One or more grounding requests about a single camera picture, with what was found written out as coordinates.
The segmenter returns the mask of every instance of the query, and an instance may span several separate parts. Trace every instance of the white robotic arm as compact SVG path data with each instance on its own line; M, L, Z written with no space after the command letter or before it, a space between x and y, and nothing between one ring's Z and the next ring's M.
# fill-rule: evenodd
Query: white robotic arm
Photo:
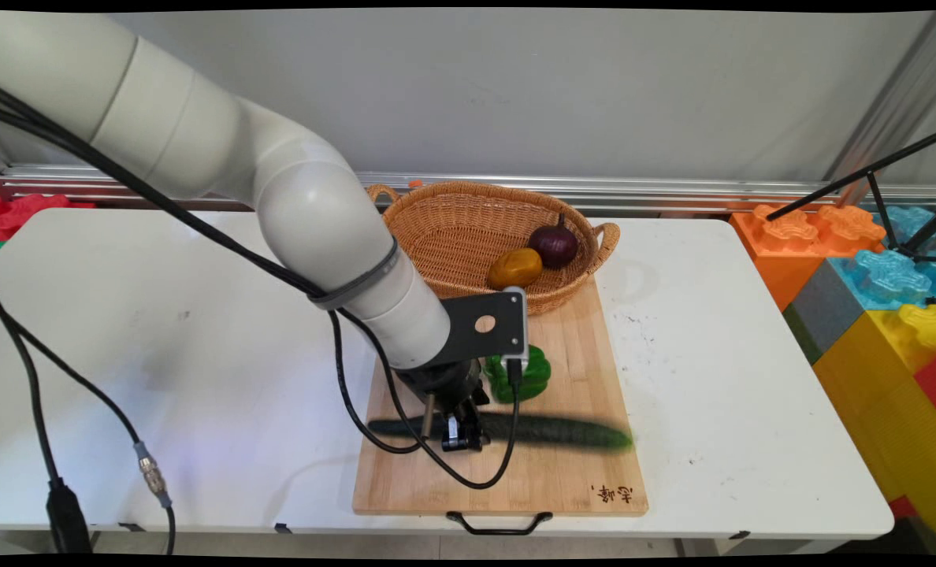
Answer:
M170 198L212 191L255 208L282 265L329 293L392 248L331 144L104 15L0 11L0 87ZM440 352L451 324L400 248L397 256L345 308L377 334L392 367L414 369Z

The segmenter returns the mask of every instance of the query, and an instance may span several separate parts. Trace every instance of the red onion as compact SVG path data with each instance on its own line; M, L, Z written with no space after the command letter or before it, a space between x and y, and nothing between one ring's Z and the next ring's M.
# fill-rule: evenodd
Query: red onion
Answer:
M566 216L559 213L556 226L541 226L534 229L528 239L528 248L533 248L541 256L545 268L559 269L573 261L580 243L566 228Z

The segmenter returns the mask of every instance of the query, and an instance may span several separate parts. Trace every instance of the white wall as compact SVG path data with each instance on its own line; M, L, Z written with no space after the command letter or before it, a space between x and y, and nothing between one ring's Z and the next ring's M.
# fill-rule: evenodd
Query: white wall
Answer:
M112 14L357 171L817 180L926 12Z
M908 143L915 143L936 132L936 104ZM882 183L931 183L936 184L936 143L903 161L894 162L878 178Z

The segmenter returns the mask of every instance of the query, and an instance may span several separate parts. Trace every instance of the black pole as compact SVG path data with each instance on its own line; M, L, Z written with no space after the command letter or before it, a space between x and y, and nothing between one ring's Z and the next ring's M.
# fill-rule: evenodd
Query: black pole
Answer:
M878 187L878 180L875 174L867 174L867 182L871 184L871 193L874 194L875 204L878 205L878 215L882 216L882 224L885 225L885 233L889 236L889 249L899 249L899 242L896 240L896 232L892 230L892 221L889 220L889 211L885 208L885 200L882 200L882 190Z
M917 143L901 148L901 150L894 152L894 154L889 155L889 157L883 157L882 159L875 161L874 164L868 165L866 168L857 169L857 171L850 173L850 175L842 177L842 179L835 180L834 182L827 184L827 186L822 187L822 189L818 189L817 191L814 191L814 193L811 193L806 197L799 198L795 202L786 205L786 207L782 209L778 209L778 211L771 212L766 216L766 220L777 220L781 216L792 213L800 207L804 207L809 203L819 200L819 198L825 197L826 195L832 193L832 191L842 189L843 187L846 187L847 184L863 179L865 176L867 176L868 173L873 173L879 169L887 168L887 166L894 164L894 162L899 161L902 158L910 157L910 155L915 154L917 151L920 151L923 148L935 143L936 132L925 137L925 139L918 141Z
M903 248L911 251L912 254L916 254L916 249L919 248L919 245L926 242L934 233L936 233L936 212L925 225L919 227L919 230L903 244Z

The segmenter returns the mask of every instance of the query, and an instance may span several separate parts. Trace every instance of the cucumber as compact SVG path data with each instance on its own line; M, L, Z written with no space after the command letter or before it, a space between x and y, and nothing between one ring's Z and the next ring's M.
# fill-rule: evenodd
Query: cucumber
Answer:
M511 433L512 416L509 413L480 412L482 431L491 439L507 440ZM422 427L422 416L412 417L415 431ZM373 420L367 424L370 431L381 435L397 435L410 438L408 428L401 420ZM447 435L447 422L439 414L433 417L433 430L429 438L439 439ZM516 442L529 445L555 445L599 451L619 451L630 448L633 438L624 431L599 424L554 416L519 416Z

